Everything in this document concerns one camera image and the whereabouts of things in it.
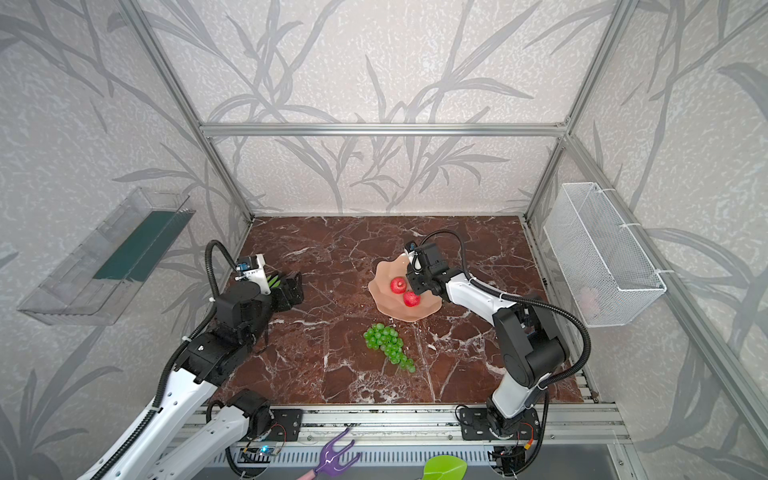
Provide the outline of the red fake apple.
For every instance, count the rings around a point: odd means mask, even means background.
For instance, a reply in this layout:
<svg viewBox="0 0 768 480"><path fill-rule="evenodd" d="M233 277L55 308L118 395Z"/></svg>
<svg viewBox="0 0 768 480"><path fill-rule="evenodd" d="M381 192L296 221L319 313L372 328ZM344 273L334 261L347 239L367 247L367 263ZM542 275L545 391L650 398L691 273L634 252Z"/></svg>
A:
<svg viewBox="0 0 768 480"><path fill-rule="evenodd" d="M395 277L390 281L390 290L396 295L403 295L408 289L407 280L400 276Z"/></svg>
<svg viewBox="0 0 768 480"><path fill-rule="evenodd" d="M403 303L406 307L417 307L421 303L421 297L415 294L413 291L406 291L403 294Z"/></svg>

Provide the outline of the green fake grape bunch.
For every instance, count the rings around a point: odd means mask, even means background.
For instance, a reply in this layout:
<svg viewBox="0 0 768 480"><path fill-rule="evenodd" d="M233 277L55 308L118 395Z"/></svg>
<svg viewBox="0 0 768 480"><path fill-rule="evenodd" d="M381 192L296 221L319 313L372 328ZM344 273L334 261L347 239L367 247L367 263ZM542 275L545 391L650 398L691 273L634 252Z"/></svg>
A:
<svg viewBox="0 0 768 480"><path fill-rule="evenodd" d="M370 350L384 353L390 364L409 373L416 371L415 361L404 351L404 341L391 326L375 323L363 333L363 339Z"/></svg>

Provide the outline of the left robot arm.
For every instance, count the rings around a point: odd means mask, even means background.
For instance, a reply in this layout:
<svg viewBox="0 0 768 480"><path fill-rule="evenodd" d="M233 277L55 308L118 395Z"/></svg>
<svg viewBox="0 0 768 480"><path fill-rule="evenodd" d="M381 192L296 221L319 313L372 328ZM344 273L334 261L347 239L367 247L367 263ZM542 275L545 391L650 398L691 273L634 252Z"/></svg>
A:
<svg viewBox="0 0 768 480"><path fill-rule="evenodd" d="M263 440L279 427L268 399L245 389L218 407L179 446L172 441L197 409L241 366L273 314L304 300L302 276L274 281L255 270L215 298L212 330L186 338L163 367L154 398L85 473L85 479L191 479L243 439Z"/></svg>

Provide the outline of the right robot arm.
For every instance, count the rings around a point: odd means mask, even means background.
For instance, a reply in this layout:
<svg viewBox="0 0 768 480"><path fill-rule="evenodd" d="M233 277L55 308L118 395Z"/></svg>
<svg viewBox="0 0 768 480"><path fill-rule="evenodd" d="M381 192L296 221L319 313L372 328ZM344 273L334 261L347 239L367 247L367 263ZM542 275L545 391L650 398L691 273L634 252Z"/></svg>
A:
<svg viewBox="0 0 768 480"><path fill-rule="evenodd" d="M506 373L487 402L486 422L493 435L509 437L550 385L586 365L592 341L586 325L575 315L543 300L501 291L465 267L450 266L434 243L410 242L405 255L406 279L415 293L430 292L494 327ZM570 350L557 316L573 325L582 339L578 359L565 370L560 366L568 360Z"/></svg>

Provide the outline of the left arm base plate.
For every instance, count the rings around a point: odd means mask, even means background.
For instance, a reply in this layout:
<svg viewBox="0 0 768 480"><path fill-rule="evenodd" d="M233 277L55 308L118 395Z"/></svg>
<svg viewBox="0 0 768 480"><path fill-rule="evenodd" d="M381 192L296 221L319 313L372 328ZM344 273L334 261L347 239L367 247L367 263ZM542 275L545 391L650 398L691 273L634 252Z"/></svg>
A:
<svg viewBox="0 0 768 480"><path fill-rule="evenodd" d="M304 411L293 408L259 410L250 421L249 437L256 441L296 442Z"/></svg>

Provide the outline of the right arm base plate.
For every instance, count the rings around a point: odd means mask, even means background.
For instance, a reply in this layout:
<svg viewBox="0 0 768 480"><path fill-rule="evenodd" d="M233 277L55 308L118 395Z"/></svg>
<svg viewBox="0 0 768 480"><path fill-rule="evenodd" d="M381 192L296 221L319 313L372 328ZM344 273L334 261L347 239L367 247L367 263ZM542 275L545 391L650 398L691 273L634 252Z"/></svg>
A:
<svg viewBox="0 0 768 480"><path fill-rule="evenodd" d="M524 409L517 416L505 418L490 407L468 407L459 404L454 416L467 441L526 441L533 443L540 436L540 420L534 408Z"/></svg>

